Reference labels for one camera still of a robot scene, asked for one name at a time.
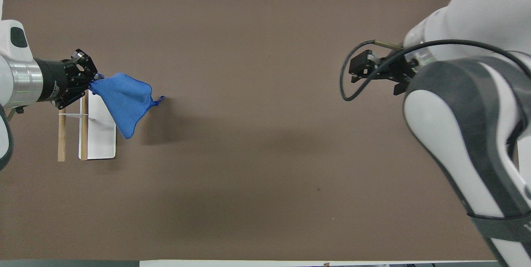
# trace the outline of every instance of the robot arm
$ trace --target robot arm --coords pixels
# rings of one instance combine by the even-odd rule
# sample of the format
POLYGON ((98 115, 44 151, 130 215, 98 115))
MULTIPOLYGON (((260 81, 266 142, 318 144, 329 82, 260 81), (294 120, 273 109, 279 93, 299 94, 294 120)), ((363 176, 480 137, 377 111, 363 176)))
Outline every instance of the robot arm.
POLYGON ((63 109, 85 95, 99 78, 95 65, 78 49, 68 60, 34 58, 24 27, 18 21, 0 21, 0 170, 9 161, 13 140, 7 121, 14 112, 35 102, 51 101, 63 109))
POLYGON ((398 83, 408 127, 510 267, 531 267, 531 188, 510 157, 531 131, 530 3, 452 0, 414 27, 403 49, 353 58, 352 82, 366 81, 351 97, 342 90, 351 100, 370 80, 398 83))

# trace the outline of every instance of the black cable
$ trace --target black cable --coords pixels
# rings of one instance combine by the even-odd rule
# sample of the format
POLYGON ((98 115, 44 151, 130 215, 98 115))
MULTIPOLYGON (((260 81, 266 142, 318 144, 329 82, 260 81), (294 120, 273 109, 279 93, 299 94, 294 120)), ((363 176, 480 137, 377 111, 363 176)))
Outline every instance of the black cable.
MULTIPOLYGON (((367 45, 366 42, 363 42, 362 44, 357 46, 357 48, 359 48, 361 46, 364 46, 364 45, 367 45)), ((342 95, 342 97, 343 97, 343 99, 345 101, 351 101, 354 98, 356 98, 358 95, 360 95, 361 91, 363 91, 363 89, 365 89, 365 87, 368 85, 368 83, 371 80, 373 80, 377 76, 378 73, 380 73, 383 69, 387 68, 391 63, 393 63, 394 61, 396 61, 400 57, 403 57, 404 55, 406 55, 406 54, 408 54, 410 52, 413 52, 413 51, 415 51, 417 49, 421 49, 421 48, 425 48, 425 47, 429 47, 429 46, 448 45, 448 44, 475 46, 475 47, 483 48, 483 49, 490 50, 492 52, 498 53, 499 55, 502 55, 502 56, 506 57, 507 59, 510 59, 511 61, 513 61, 518 67, 520 67, 520 69, 523 71, 523 73, 526 74, 526 76, 531 78, 531 72, 529 72, 529 69, 527 68, 527 66, 522 61, 520 61, 517 57, 515 57, 514 55, 510 54, 509 52, 507 52, 507 51, 505 51, 505 50, 503 50, 501 48, 497 48, 496 46, 492 46, 490 44, 484 44, 482 42, 476 42, 476 41, 471 41, 471 40, 446 39, 446 40, 435 40, 435 41, 424 42, 422 44, 417 44, 415 46, 411 46, 409 48, 405 48, 405 49, 403 49, 403 50, 401 50, 399 52, 396 52, 395 54, 390 56, 388 59, 383 61, 383 63, 381 63, 381 65, 379 65, 377 69, 374 69, 374 71, 367 76, 367 79, 358 88, 358 90, 356 90, 356 92, 353 93, 353 95, 351 95, 350 97, 346 97, 345 93, 343 91, 343 72, 344 72, 345 66, 346 66, 345 64, 343 64, 343 68, 341 69, 341 82, 340 82, 341 95, 342 95)))
POLYGON ((365 42, 362 42, 362 43, 358 44, 355 48, 353 48, 348 53, 347 58, 343 62, 343 66, 341 67, 341 73, 339 75, 339 90, 341 91, 341 97, 343 97, 343 100, 351 101, 352 99, 354 99, 354 98, 349 99, 350 97, 347 97, 345 95, 345 89, 343 88, 343 75, 345 74, 345 68, 347 67, 348 61, 351 59, 352 55, 355 54, 360 48, 362 48, 362 47, 364 47, 366 45, 369 45, 369 44, 374 44, 375 41, 376 40, 369 40, 369 41, 365 41, 365 42))

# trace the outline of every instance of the blue towel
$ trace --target blue towel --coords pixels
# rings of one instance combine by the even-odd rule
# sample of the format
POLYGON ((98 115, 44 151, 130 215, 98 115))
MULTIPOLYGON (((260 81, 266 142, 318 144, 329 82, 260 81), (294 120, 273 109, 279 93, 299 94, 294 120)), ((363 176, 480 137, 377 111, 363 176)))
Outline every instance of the blue towel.
POLYGON ((151 107, 159 105, 164 99, 164 96, 161 96, 157 101, 153 101, 150 85, 124 73, 95 80, 90 90, 103 99, 118 130, 125 138, 133 136, 138 121, 151 107))

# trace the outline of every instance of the wooden stick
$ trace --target wooden stick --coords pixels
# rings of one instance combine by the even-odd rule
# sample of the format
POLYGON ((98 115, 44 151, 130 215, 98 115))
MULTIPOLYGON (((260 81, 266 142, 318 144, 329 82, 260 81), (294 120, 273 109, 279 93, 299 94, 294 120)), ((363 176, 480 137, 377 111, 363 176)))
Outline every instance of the wooden stick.
MULTIPOLYGON (((81 97, 81 114, 89 113, 89 97, 81 97)), ((89 153, 89 116, 81 116, 81 160, 88 160, 89 153)))
POLYGON ((66 109, 59 110, 59 139, 57 143, 57 161, 66 159, 66 109))

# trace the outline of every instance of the silver metal cylinder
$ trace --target silver metal cylinder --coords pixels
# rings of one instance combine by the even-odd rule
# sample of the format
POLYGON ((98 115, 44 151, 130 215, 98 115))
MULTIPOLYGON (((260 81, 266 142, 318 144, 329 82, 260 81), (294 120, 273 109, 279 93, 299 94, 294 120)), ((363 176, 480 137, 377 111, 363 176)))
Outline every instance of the silver metal cylinder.
POLYGON ((28 106, 37 102, 42 93, 42 72, 36 61, 21 62, 6 59, 13 74, 13 93, 5 108, 28 106))

